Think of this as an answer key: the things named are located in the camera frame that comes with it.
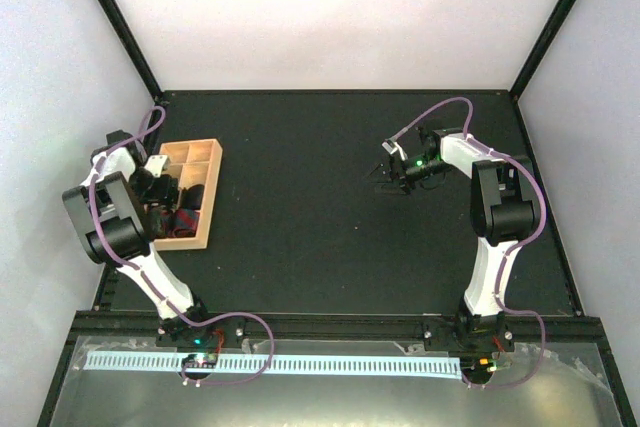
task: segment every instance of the wooden tray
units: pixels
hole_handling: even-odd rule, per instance
[[[195,237],[157,239],[153,243],[158,250],[206,249],[222,162],[222,146],[216,139],[169,142],[160,146],[160,154],[169,156],[170,165],[164,173],[179,179],[181,191],[204,184],[204,194]]]

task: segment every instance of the black frame post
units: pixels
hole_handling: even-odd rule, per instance
[[[122,15],[118,4],[115,0],[98,0],[98,2],[100,2],[102,10],[104,10],[109,22],[111,22],[111,25],[116,31],[116,34],[118,34],[120,42],[122,42],[122,45],[129,54],[129,57],[138,71],[138,74],[140,74],[144,85],[147,87],[151,98],[155,102],[160,101],[163,93],[162,89],[156,81],[147,60],[144,58],[144,55],[142,54],[131,29],[127,25],[127,21]]]
[[[547,53],[547,50],[549,50],[553,39],[560,31],[560,27],[562,27],[562,24],[575,3],[576,0],[558,0],[542,32],[540,32],[538,40],[536,40],[533,49],[529,53],[529,57],[527,57],[522,70],[520,70],[513,87],[511,87],[509,93],[515,100],[518,100],[524,92],[524,89],[526,89],[527,84],[529,84],[538,65],[542,62],[544,55]]]

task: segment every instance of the cable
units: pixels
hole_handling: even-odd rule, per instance
[[[413,120],[413,122],[411,122],[409,125],[401,129],[396,135],[391,137],[390,140],[396,141],[402,135],[404,135],[409,129],[411,129],[414,125],[416,125],[423,118],[425,118],[427,115],[439,109],[443,105],[446,105],[455,101],[466,102],[466,104],[469,106],[469,113],[467,114],[467,119],[465,120],[464,127],[462,129],[462,133],[464,135],[465,140],[469,142],[469,144],[481,150],[484,154],[504,160],[510,163],[511,165],[513,165],[518,170],[518,172],[520,172],[531,184],[531,187],[533,188],[534,192],[536,193],[536,197],[538,198],[538,203],[540,204],[540,221],[538,222],[538,226],[536,227],[536,230],[529,237],[509,247],[505,251],[502,257],[502,261],[500,262],[500,267],[498,268],[498,274],[496,275],[496,282],[494,284],[494,291],[493,291],[496,304],[498,304],[498,307],[500,307],[500,309],[504,310],[506,313],[511,315],[520,315],[525,317],[536,318],[536,320],[538,321],[538,324],[540,325],[540,355],[538,356],[538,359],[535,365],[527,375],[525,375],[520,380],[509,382],[507,384],[499,384],[499,385],[474,384],[464,374],[462,374],[462,380],[465,384],[467,384],[469,388],[491,389],[491,390],[507,389],[507,388],[517,387],[519,385],[522,385],[525,382],[527,382],[529,379],[531,379],[534,375],[538,373],[538,371],[540,370],[540,367],[542,366],[542,361],[544,360],[544,352],[545,352],[545,347],[547,342],[547,339],[546,339],[547,331],[544,325],[544,320],[542,319],[540,314],[538,314],[533,310],[513,310],[508,308],[507,306],[504,305],[504,302],[500,300],[499,292],[500,292],[500,283],[502,282],[502,276],[504,275],[504,270],[507,265],[507,260],[509,255],[511,255],[516,249],[524,247],[525,245],[530,244],[531,242],[536,240],[544,230],[544,227],[547,222],[547,205],[544,201],[544,194],[542,193],[542,189],[538,185],[538,182],[536,182],[536,179],[533,177],[533,175],[531,175],[531,173],[527,169],[525,169],[524,166],[520,164],[520,162],[511,158],[507,154],[503,154],[502,152],[497,152],[492,148],[487,147],[482,142],[477,141],[475,138],[473,138],[473,136],[469,134],[469,124],[471,123],[471,117],[473,116],[473,104],[466,97],[452,97],[450,99],[443,100],[442,102],[437,103],[436,105],[434,105],[433,107],[430,107],[429,109],[424,111],[422,114],[420,114],[418,117],[416,117]]]
[[[153,124],[151,127],[149,127],[146,130],[142,130],[145,121],[147,120],[147,118],[149,118],[151,116],[151,114],[154,111],[158,111],[160,112],[160,119],[158,119],[158,121]],[[154,106],[143,118],[142,120],[142,124],[140,126],[140,130],[138,131],[138,134],[123,140],[121,142],[118,142],[117,144],[115,144],[114,146],[110,147],[107,151],[106,151],[106,155],[104,157],[101,157],[100,159],[98,159],[98,161],[96,162],[95,165],[95,170],[96,173],[91,177],[91,180],[89,182],[89,210],[91,211],[91,218],[93,220],[93,225],[94,228],[96,230],[96,234],[98,235],[98,238],[100,239],[100,242],[102,243],[102,246],[104,248],[104,250],[107,252],[107,254],[109,255],[109,257],[111,257],[115,262],[121,264],[121,265],[126,265],[131,267],[134,271],[139,272],[140,266],[129,261],[126,259],[121,258],[118,254],[116,254],[116,252],[113,250],[113,248],[111,247],[111,245],[109,245],[109,242],[107,241],[106,236],[104,235],[104,231],[102,230],[102,225],[100,224],[100,214],[98,212],[98,206],[97,206],[97,202],[96,202],[96,182],[98,180],[98,178],[100,177],[100,172],[102,171],[102,166],[105,162],[105,159],[111,155],[113,152],[115,152],[117,149],[124,147],[125,145],[128,145],[132,142],[135,142],[137,140],[141,140],[143,139],[146,135],[150,134],[151,132],[153,132],[154,130],[156,130],[158,127],[160,127],[160,125],[162,125],[162,123],[164,122],[164,119],[166,117],[166,112],[165,110],[160,107],[160,106]],[[147,284],[147,286],[149,287],[149,289],[154,293],[154,295],[156,297],[158,297],[158,299],[160,299],[161,302],[166,302],[167,306],[173,310],[173,312],[175,312],[175,314],[186,324],[192,326],[192,327],[206,327],[207,325],[213,324],[215,322],[219,322],[221,320],[224,319],[228,319],[230,317],[244,317],[244,318],[248,318],[248,319],[252,319],[255,320],[256,322],[258,322],[260,325],[262,325],[264,327],[264,329],[267,331],[267,335],[269,336],[269,343],[270,343],[270,348],[269,348],[269,356],[267,357],[267,361],[265,362],[265,364],[262,366],[262,368],[260,370],[258,370],[255,374],[245,378],[245,379],[241,379],[241,380],[235,380],[235,381],[197,381],[198,385],[200,384],[205,384],[205,385],[238,385],[238,384],[244,384],[246,382],[250,382],[254,379],[256,379],[257,377],[259,377],[265,370],[267,370],[269,368],[269,366],[271,365],[271,362],[273,361],[273,356],[275,354],[275,338],[273,336],[273,332],[271,331],[269,325],[260,317],[258,317],[255,314],[249,313],[249,312],[231,312],[228,314],[222,314],[222,315],[218,315],[216,317],[212,317],[210,319],[207,319],[203,322],[194,322],[191,319],[187,318],[182,312],[180,312],[180,310],[173,304],[171,303],[171,301],[169,301],[164,295],[162,295],[162,293],[156,288],[155,285],[153,285],[153,282],[151,282],[151,279],[149,279],[149,277],[144,273],[141,272],[140,273],[140,277],[144,280],[144,282]],[[191,381],[191,379],[187,379],[185,377],[184,374],[184,370],[182,372],[182,377],[184,379],[185,382],[189,382]]]

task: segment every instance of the black table surface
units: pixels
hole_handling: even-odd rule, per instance
[[[504,91],[170,93],[160,142],[217,138],[224,153],[208,248],[162,257],[211,311],[453,314],[477,249],[469,179],[452,172],[435,190],[398,196],[367,177],[385,138],[453,95],[473,101],[476,138],[526,154]],[[456,102],[425,125],[460,127],[466,112]],[[401,143],[418,153],[415,132]],[[518,255],[507,305],[571,314],[566,282],[547,227]],[[121,279],[111,308],[153,305]]]

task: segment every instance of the purple cable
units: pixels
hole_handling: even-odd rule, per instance
[[[529,183],[531,184],[531,187],[533,187],[533,190],[536,193],[536,197],[538,198],[538,203],[540,204],[540,222],[538,222],[538,226],[536,230],[529,237],[509,247],[505,251],[504,256],[502,257],[502,261],[500,262],[500,267],[498,268],[498,274],[496,275],[496,282],[494,285],[494,298],[496,303],[498,304],[498,307],[504,310],[507,314],[521,315],[526,317],[535,317],[536,320],[538,321],[538,324],[540,324],[540,355],[538,356],[538,360],[536,361],[536,364],[534,365],[533,369],[531,369],[531,371],[527,375],[525,375],[522,379],[517,380],[515,382],[509,382],[507,384],[499,384],[499,385],[474,384],[464,374],[462,374],[462,380],[465,384],[467,384],[469,388],[498,390],[498,389],[517,387],[519,385],[524,384],[529,379],[531,379],[540,370],[540,367],[542,366],[542,361],[544,359],[544,351],[545,351],[546,342],[547,342],[547,339],[546,339],[547,331],[544,325],[544,320],[542,319],[540,314],[538,314],[537,312],[533,310],[513,310],[504,305],[504,303],[500,300],[500,295],[499,295],[500,283],[502,282],[502,276],[504,275],[504,270],[507,265],[507,257],[514,250],[520,247],[524,247],[525,245],[530,244],[531,242],[536,240],[544,230],[544,226],[547,222],[547,206],[544,201],[544,195],[542,193],[542,189],[538,185],[538,182],[536,182],[535,177],[533,177],[533,175],[531,175],[531,173],[527,169],[525,169],[524,166],[520,164],[520,162],[511,158],[507,154],[497,152],[492,148],[487,147],[482,142],[479,142],[476,139],[474,139],[472,136],[471,137],[469,136],[469,124],[471,123],[471,117],[473,116],[473,104],[466,97],[452,97],[450,99],[443,100],[442,102],[437,103],[433,107],[430,107],[429,109],[425,110],[422,114],[416,117],[413,120],[413,122],[411,122],[409,125],[404,127],[402,130],[400,130],[396,135],[391,137],[389,140],[397,141],[402,135],[404,135],[409,129],[411,129],[414,125],[416,125],[418,122],[424,119],[427,115],[439,109],[443,105],[446,105],[454,101],[463,101],[463,102],[466,102],[467,105],[469,106],[469,113],[467,114],[467,119],[465,120],[463,129],[462,129],[462,133],[464,134],[465,140],[467,140],[469,144],[481,150],[486,155],[494,156],[496,158],[509,162],[511,165],[513,165],[529,181]]]
[[[147,121],[147,119],[151,116],[151,114],[154,111],[159,111],[160,112],[160,119],[158,119],[158,121],[153,124],[151,127],[149,127],[146,130],[143,130],[144,125]],[[120,147],[124,147],[125,145],[128,145],[132,142],[135,142],[137,140],[141,140],[143,139],[146,135],[150,134],[151,132],[153,132],[154,130],[156,130],[158,127],[160,127],[160,125],[162,125],[162,123],[164,122],[164,119],[166,117],[166,112],[165,110],[160,107],[160,106],[154,106],[149,112],[147,112],[147,114],[144,116],[144,118],[142,119],[142,123],[140,124],[140,129],[138,131],[138,134],[123,140],[121,142],[118,142],[117,144],[115,144],[113,147],[110,147],[106,154],[107,156],[109,156],[110,154],[112,154],[113,152],[115,152],[117,149],[119,149]],[[123,258],[121,258],[120,256],[118,256],[118,254],[115,253],[115,251],[111,248],[111,245],[109,245],[109,242],[107,241],[106,236],[104,235],[104,231],[102,230],[102,225],[100,224],[100,215],[98,213],[98,206],[97,206],[97,202],[96,202],[96,182],[98,177],[100,176],[100,172],[102,171],[102,166],[104,164],[106,157],[102,157],[98,160],[98,162],[96,162],[95,165],[95,169],[98,172],[97,174],[94,174],[91,177],[91,180],[89,181],[89,210],[91,211],[91,218],[93,220],[93,225],[94,228],[96,230],[96,234],[98,235],[98,238],[100,239],[100,242],[102,242],[102,245],[104,247],[104,250],[107,252],[107,254],[109,255],[109,257],[111,257],[114,261],[118,262],[121,265],[127,265],[129,267],[131,267],[133,270],[135,270],[136,272],[140,270],[140,266],[134,264],[133,262],[130,262],[128,260],[125,260]],[[245,317],[248,319],[253,319],[256,322],[258,322],[260,325],[262,325],[265,330],[267,331],[267,335],[269,336],[269,342],[270,342],[270,348],[269,348],[269,357],[267,358],[267,361],[265,362],[265,364],[262,366],[262,368],[260,370],[258,370],[255,374],[245,378],[245,379],[241,379],[241,380],[234,380],[234,381],[199,381],[200,384],[205,384],[205,385],[238,385],[238,384],[244,384],[246,382],[250,382],[254,379],[256,379],[257,377],[259,377],[260,375],[262,375],[262,373],[267,370],[269,368],[269,366],[271,365],[271,362],[273,360],[273,356],[275,354],[275,338],[273,336],[273,332],[271,331],[271,329],[269,328],[269,325],[260,317],[258,317],[255,314],[251,314],[249,312],[231,312],[228,314],[222,314],[222,315],[218,315],[216,317],[212,317],[211,319],[207,319],[203,322],[194,322],[191,319],[188,319],[182,312],[180,312],[180,310],[178,310],[178,308],[173,305],[169,300],[167,300],[167,298],[162,295],[162,293],[156,288],[155,285],[153,285],[153,282],[151,282],[151,279],[149,279],[149,277],[142,272],[140,274],[140,277],[142,278],[142,280],[144,280],[144,282],[147,284],[147,286],[149,287],[149,289],[153,292],[153,294],[155,296],[157,296],[161,301],[166,301],[167,305],[169,306],[169,308],[171,310],[173,310],[176,315],[178,317],[180,317],[180,319],[185,322],[186,324],[192,326],[192,327],[205,327],[207,325],[213,324],[214,322],[219,322],[223,319],[227,319],[229,317]],[[187,379],[184,373],[184,369],[182,371],[182,377],[185,381],[189,382],[192,381],[191,379]]]
[[[402,137],[405,133],[407,133],[411,127],[416,125],[418,122],[424,119],[427,115],[434,112],[435,110],[438,110],[443,105],[447,105],[447,104],[450,104],[451,102],[457,102],[457,101],[466,102],[467,106],[469,107],[467,120],[464,121],[464,127],[462,128],[462,133],[466,136],[467,133],[469,132],[469,124],[471,123],[471,117],[473,117],[473,104],[466,97],[451,97],[450,99],[446,99],[446,100],[443,100],[442,102],[438,102],[433,107],[429,107],[422,114],[420,114],[418,117],[413,119],[413,122],[411,122],[406,127],[403,127],[402,129],[400,129],[400,131],[396,135],[391,137],[389,140],[392,140],[394,142],[397,141],[400,137]]]

